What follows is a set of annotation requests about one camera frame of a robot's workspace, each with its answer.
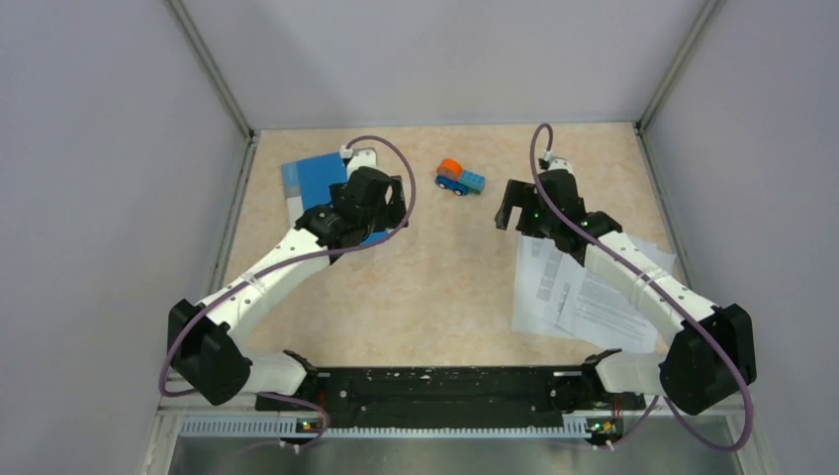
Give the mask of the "blue file folder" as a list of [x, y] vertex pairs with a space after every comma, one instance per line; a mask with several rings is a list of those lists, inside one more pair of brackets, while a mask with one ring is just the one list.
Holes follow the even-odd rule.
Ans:
[[290, 228], [310, 208], [330, 205], [329, 186], [349, 178], [338, 151], [284, 163], [280, 175]]

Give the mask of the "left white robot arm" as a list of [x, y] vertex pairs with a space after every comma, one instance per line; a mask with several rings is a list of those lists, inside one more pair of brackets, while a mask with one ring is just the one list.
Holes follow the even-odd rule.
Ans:
[[213, 406], [242, 392], [273, 392], [294, 409], [316, 399], [311, 369], [289, 351], [257, 355], [243, 350], [259, 322], [309, 277], [345, 253], [372, 246], [370, 236], [408, 222], [400, 177], [360, 166], [329, 186], [324, 205], [307, 209], [285, 236], [227, 287], [196, 304], [181, 300], [168, 314], [164, 367], [189, 385], [177, 396], [199, 394]]

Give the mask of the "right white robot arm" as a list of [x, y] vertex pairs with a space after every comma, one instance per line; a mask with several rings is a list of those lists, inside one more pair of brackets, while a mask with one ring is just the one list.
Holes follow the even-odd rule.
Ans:
[[543, 171], [533, 183], [508, 181], [495, 215], [508, 227], [513, 209], [523, 236], [544, 238], [604, 279], [640, 312], [668, 346], [665, 354], [609, 350], [580, 381], [583, 400], [605, 408], [619, 393], [665, 397], [697, 416], [739, 393], [754, 412], [749, 387], [757, 378], [753, 323], [737, 304], [721, 307], [647, 257], [604, 212], [589, 212], [566, 169]]

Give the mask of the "lower printed paper sheet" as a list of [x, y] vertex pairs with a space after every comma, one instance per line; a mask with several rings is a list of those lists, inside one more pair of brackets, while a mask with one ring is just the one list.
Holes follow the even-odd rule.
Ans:
[[518, 239], [512, 329], [576, 338], [573, 314], [587, 271], [573, 257], [547, 240]]

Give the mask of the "printed paper sheet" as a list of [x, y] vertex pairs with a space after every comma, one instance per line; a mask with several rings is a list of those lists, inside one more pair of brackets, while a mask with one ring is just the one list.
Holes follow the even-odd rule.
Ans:
[[603, 349], [648, 353], [656, 348], [658, 331], [620, 292], [571, 255], [552, 255], [560, 261], [550, 323]]
[[573, 314], [587, 271], [573, 257], [547, 240], [518, 239], [512, 329], [576, 338]]

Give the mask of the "toy truck orange blue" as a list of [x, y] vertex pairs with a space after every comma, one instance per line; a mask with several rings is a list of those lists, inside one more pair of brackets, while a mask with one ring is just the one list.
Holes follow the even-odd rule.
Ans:
[[438, 188], [450, 190], [457, 196], [480, 195], [486, 186], [484, 176], [463, 168], [451, 158], [439, 162], [434, 182]]

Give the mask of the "top printed paper sheet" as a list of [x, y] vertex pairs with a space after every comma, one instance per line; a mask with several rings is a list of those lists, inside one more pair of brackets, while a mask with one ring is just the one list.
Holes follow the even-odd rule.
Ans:
[[560, 261], [550, 323], [603, 349], [648, 353], [656, 348], [658, 331], [620, 292], [571, 255], [552, 255]]

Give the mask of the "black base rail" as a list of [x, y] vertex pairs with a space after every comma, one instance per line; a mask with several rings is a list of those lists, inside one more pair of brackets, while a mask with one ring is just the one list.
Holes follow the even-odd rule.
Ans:
[[321, 367], [288, 401], [257, 395], [258, 412], [286, 413], [316, 435], [330, 428], [553, 428], [586, 418], [588, 440], [622, 437], [621, 416], [645, 398], [608, 393], [591, 356], [576, 366]]

